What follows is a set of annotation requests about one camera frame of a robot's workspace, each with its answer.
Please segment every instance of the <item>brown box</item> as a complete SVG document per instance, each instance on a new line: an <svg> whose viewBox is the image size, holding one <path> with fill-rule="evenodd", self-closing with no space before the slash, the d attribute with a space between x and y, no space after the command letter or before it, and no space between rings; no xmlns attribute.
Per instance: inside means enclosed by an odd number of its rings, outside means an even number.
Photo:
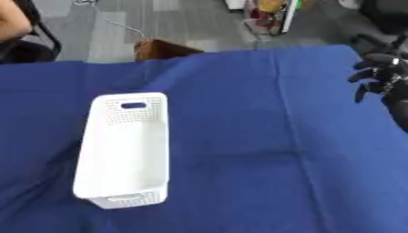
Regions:
<svg viewBox="0 0 408 233"><path fill-rule="evenodd" d="M159 39L147 39L135 44L135 57L137 61L169 59L203 52L195 48L180 46Z"/></svg>

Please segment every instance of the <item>person's arm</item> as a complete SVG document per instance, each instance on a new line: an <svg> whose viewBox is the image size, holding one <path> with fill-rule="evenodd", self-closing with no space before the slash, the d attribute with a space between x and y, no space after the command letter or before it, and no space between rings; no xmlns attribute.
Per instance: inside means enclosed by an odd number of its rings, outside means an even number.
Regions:
<svg viewBox="0 0 408 233"><path fill-rule="evenodd" d="M0 41L30 33L32 26L13 0L0 0Z"/></svg>

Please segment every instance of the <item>basket handle hole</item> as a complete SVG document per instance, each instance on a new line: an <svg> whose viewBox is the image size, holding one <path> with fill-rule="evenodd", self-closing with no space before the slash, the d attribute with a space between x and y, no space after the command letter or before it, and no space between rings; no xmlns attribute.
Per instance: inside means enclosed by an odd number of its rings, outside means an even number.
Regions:
<svg viewBox="0 0 408 233"><path fill-rule="evenodd" d="M147 105L145 103L137 102L137 103L126 103L120 105L123 109L135 109L135 108L145 108Z"/></svg>

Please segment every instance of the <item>robotic hand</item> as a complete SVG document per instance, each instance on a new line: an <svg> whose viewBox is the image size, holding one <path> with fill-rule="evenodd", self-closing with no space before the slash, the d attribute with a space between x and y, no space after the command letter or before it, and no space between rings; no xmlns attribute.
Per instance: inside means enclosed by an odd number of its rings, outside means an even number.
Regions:
<svg viewBox="0 0 408 233"><path fill-rule="evenodd" d="M362 102L367 93L382 95L382 102L393 120L408 133L408 63L399 56L369 54L354 68L360 71L351 76L349 82L367 78L374 80L360 84L355 102Z"/></svg>

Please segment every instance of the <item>basket perforated pattern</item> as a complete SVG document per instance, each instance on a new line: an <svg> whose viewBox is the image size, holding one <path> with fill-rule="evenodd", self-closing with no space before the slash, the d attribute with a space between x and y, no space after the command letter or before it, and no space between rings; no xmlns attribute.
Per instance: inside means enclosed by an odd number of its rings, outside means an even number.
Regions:
<svg viewBox="0 0 408 233"><path fill-rule="evenodd" d="M120 123L132 123L138 121L159 121L161 116L160 98L140 98L138 100L114 100L107 101L107 122L110 125ZM124 109L123 104L144 103L146 107Z"/></svg>
<svg viewBox="0 0 408 233"><path fill-rule="evenodd" d="M118 203L122 207L138 207L146 206L159 202L158 192L146 192L129 196L128 198L121 198L119 200L111 200Z"/></svg>

